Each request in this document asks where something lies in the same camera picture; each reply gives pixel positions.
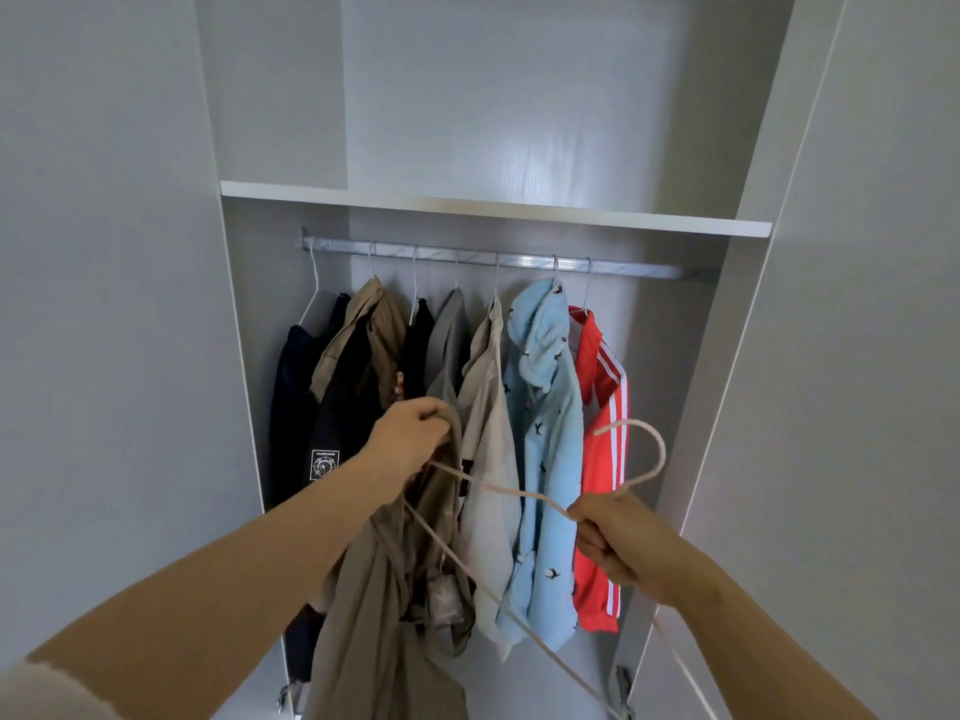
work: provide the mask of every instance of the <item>hand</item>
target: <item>hand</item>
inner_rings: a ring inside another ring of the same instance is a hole
[[[706,557],[637,496],[587,493],[570,506],[577,548],[616,584],[676,607]]]
[[[450,423],[436,416],[446,406],[430,396],[399,401],[373,425],[356,459],[375,475],[377,487],[384,489],[384,503],[393,502],[450,431]]]

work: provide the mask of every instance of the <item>light blue shirt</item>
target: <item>light blue shirt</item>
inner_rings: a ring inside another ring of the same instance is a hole
[[[561,282],[539,280],[512,302],[503,383],[520,486],[564,508],[580,496],[584,411],[570,354],[570,313]],[[504,599],[552,650],[577,627],[573,549],[577,526],[542,500],[523,498],[513,575]],[[523,630],[501,610],[497,627],[514,642]]]

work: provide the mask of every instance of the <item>clothes rail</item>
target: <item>clothes rail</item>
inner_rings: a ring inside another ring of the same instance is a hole
[[[620,263],[614,260],[594,258],[557,257],[553,255],[522,255],[514,252],[489,252],[477,249],[432,247],[424,244],[400,244],[369,240],[331,240],[314,237],[304,227],[300,230],[304,250],[311,247],[320,253],[347,255],[372,255],[404,260],[429,260],[436,263],[459,263],[460,265],[499,265],[501,268],[581,273],[594,276],[652,277],[660,280],[685,280],[715,283],[720,277],[719,267],[685,267],[679,265],[648,265],[647,263]]]

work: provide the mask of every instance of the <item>white shelf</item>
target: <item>white shelf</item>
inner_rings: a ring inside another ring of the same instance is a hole
[[[608,212],[578,207],[551,207],[543,204],[516,204],[479,199],[448,199],[439,196],[350,192],[344,189],[298,187],[285,184],[260,184],[247,181],[221,181],[224,197],[246,200],[305,202],[315,205],[342,205],[395,209],[405,212],[436,212],[474,217],[498,217],[508,220],[596,225],[604,228],[650,229],[667,232],[692,232],[729,237],[770,237],[771,222],[746,219],[717,219],[709,216],[655,215],[644,212]]]

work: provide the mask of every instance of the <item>person's left hand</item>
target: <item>person's left hand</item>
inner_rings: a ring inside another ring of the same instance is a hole
[[[357,458],[386,481],[384,502],[401,493],[407,479],[420,471],[450,431],[450,423],[436,416],[446,406],[432,396],[398,401],[373,425]]]

